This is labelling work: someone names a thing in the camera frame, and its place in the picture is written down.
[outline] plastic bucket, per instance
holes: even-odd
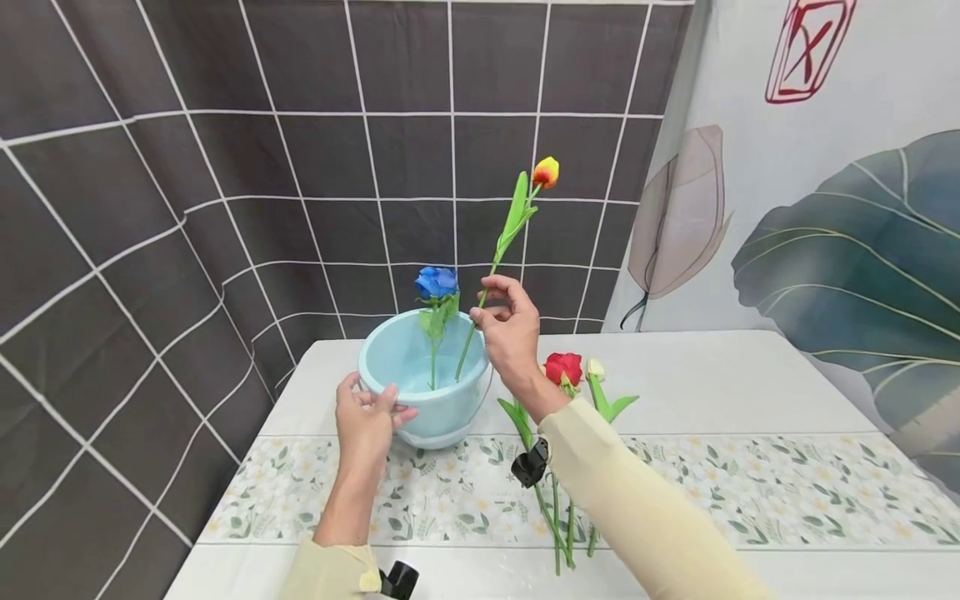
[[[489,361],[483,334],[474,331],[460,381],[454,381],[460,352],[473,327],[473,321],[458,312],[446,324],[437,351],[437,389],[431,390],[430,340],[420,327],[419,312],[401,313],[374,329],[360,348],[358,370],[368,390],[379,394],[395,383],[397,402],[419,409],[417,417],[397,431],[398,436],[416,447],[437,449],[457,444],[469,433],[486,395],[480,384]],[[483,383],[489,389],[489,382]]]

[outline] red stamp graphic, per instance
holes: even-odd
[[[767,102],[802,102],[824,84],[856,0],[789,0],[767,80]]]

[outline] bucket handle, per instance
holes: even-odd
[[[490,369],[490,377],[487,379],[487,389],[484,391],[483,395],[480,396],[480,401],[477,402],[477,407],[473,409],[473,414],[470,415],[469,419],[467,419],[467,423],[472,422],[477,416],[477,413],[480,412],[480,409],[483,408],[483,403],[487,400],[487,394],[490,393],[490,388],[493,387],[493,373],[495,372],[495,369],[493,368],[493,365],[488,365],[488,369]]]

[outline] dark gray tile backdrop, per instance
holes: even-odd
[[[690,4],[4,2],[5,597],[161,598],[306,349],[425,264],[469,309],[539,157],[501,272],[599,332]]]

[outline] large green leaf print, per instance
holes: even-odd
[[[741,304],[863,373],[892,439],[960,490],[960,132],[861,158],[771,210],[732,266]]]

